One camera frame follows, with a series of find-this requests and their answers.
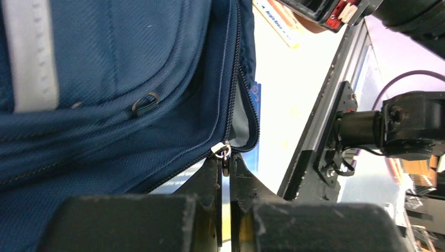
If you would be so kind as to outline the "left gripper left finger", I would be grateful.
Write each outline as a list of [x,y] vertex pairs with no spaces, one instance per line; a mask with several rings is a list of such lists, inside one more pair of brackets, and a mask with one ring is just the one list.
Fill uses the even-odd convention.
[[55,212],[39,251],[217,251],[221,166],[216,157],[172,194],[89,195]]

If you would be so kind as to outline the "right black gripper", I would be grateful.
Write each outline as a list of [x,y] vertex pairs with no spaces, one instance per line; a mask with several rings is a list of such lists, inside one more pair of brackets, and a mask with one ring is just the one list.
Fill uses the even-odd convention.
[[373,0],[321,0],[293,1],[282,0],[286,6],[317,26],[338,32],[344,25],[355,26],[366,16],[371,15],[382,3]]

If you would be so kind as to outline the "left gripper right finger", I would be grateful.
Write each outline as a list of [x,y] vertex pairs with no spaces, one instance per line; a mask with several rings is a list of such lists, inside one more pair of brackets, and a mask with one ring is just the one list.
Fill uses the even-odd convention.
[[404,251],[399,228],[368,203],[300,204],[270,191],[230,158],[232,251]]

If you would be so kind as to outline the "navy blue student backpack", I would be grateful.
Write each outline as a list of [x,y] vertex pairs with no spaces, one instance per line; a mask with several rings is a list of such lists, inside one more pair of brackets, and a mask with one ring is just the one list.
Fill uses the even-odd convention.
[[251,1],[1,1],[1,193],[135,192],[255,146]]

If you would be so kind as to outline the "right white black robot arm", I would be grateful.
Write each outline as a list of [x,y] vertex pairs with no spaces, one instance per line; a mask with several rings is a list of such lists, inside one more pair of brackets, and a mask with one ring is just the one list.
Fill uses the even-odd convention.
[[[387,28],[444,57],[444,1],[284,1],[332,32],[373,15]],[[341,148],[379,149],[384,156],[426,160],[444,154],[444,93],[412,92],[383,102],[380,111],[338,114],[333,135]]]

